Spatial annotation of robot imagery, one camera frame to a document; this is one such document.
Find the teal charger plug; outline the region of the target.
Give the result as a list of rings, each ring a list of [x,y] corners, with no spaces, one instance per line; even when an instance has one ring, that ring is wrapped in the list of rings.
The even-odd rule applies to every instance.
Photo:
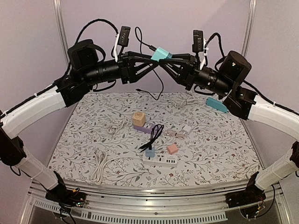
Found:
[[[172,54],[167,50],[158,47],[152,55],[151,60],[159,62],[164,59],[172,59]]]

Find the beige cube socket adapter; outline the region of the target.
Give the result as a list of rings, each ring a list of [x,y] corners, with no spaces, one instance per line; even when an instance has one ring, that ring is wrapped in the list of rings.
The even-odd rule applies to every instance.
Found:
[[[133,121],[134,126],[140,126],[140,127],[144,126],[144,124],[146,122],[145,113],[143,113],[143,112],[134,113],[134,115],[132,117],[132,121]]]

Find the purple power strip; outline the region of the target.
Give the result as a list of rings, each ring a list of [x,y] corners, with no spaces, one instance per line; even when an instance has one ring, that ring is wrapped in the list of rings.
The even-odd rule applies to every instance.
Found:
[[[151,133],[152,129],[154,128],[154,124],[151,123],[145,123],[143,126],[136,126],[133,125],[133,128],[137,131],[143,132],[143,133]]]

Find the light blue charger plug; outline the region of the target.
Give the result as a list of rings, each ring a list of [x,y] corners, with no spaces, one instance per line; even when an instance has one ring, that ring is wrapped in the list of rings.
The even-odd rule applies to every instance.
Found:
[[[150,149],[150,148],[147,148],[147,149],[145,150],[145,156],[146,156],[147,158],[154,158],[154,157],[155,157],[155,148],[154,148],[154,147],[152,147],[151,149]]]

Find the white power strip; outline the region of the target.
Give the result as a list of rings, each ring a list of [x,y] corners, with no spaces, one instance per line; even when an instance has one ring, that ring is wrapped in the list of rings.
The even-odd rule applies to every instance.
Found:
[[[155,154],[154,157],[146,157],[144,155],[142,162],[145,165],[175,168],[178,166],[178,157],[170,154]]]

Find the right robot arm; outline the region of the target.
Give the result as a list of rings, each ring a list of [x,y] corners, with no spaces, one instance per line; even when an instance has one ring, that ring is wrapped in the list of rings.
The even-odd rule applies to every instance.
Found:
[[[232,115],[273,127],[296,140],[284,156],[251,177],[241,196],[245,203],[252,203],[260,191],[298,171],[299,115],[241,86],[251,70],[251,64],[241,54],[230,51],[218,70],[200,66],[190,54],[173,55],[172,59],[161,59],[158,63],[187,90],[194,85],[209,90],[218,95]]]

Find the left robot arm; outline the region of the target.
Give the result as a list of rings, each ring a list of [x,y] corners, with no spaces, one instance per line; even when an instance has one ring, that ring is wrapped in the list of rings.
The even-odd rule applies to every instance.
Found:
[[[158,66],[149,55],[129,51],[107,61],[99,60],[98,51],[106,55],[91,39],[74,44],[68,49],[69,72],[0,116],[1,161],[40,182],[60,203],[69,199],[69,191],[54,171],[25,148],[19,133],[52,112],[77,103],[95,84],[117,79],[123,84],[135,83]]]

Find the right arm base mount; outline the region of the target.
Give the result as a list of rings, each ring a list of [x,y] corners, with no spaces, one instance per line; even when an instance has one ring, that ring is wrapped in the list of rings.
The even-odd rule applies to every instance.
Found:
[[[260,211],[265,208],[266,195],[262,190],[249,187],[227,193],[225,199],[229,208],[239,207],[240,213],[245,219],[255,219]]]

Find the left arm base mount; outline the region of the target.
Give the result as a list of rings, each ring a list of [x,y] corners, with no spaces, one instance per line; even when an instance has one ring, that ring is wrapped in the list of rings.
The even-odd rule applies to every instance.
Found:
[[[57,202],[65,207],[83,207],[86,203],[87,194],[79,188],[70,190],[64,185],[57,185],[47,190],[46,199]]]

